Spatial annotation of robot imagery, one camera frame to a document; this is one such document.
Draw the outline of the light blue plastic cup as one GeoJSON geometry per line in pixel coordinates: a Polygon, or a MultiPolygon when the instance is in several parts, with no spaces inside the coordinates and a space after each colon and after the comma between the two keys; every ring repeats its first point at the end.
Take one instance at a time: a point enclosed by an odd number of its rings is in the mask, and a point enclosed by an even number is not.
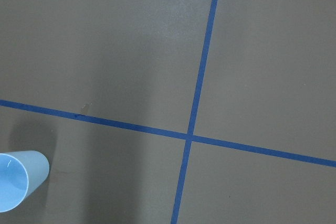
{"type": "Polygon", "coordinates": [[[47,157],[38,151],[1,153],[1,212],[20,205],[48,177],[47,157]]]}

